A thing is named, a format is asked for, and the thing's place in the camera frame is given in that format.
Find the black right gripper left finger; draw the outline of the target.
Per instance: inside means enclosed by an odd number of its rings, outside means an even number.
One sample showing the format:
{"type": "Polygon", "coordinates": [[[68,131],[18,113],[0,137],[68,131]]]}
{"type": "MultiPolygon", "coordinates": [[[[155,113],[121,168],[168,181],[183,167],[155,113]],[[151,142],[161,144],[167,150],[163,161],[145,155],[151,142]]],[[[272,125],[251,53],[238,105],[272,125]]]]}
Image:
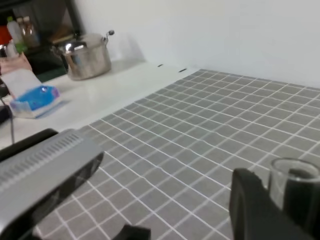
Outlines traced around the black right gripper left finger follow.
{"type": "Polygon", "coordinates": [[[151,230],[140,226],[125,224],[113,240],[150,240],[151,230]]]}

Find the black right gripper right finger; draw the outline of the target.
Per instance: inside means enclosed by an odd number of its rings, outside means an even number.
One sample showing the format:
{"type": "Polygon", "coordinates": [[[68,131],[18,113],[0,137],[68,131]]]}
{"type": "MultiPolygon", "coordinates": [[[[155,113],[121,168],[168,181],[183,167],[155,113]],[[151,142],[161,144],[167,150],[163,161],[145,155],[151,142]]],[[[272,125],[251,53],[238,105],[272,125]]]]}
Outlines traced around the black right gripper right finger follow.
{"type": "Polygon", "coordinates": [[[232,173],[229,216],[235,240],[318,240],[272,201],[262,180],[246,168],[232,173]]]}

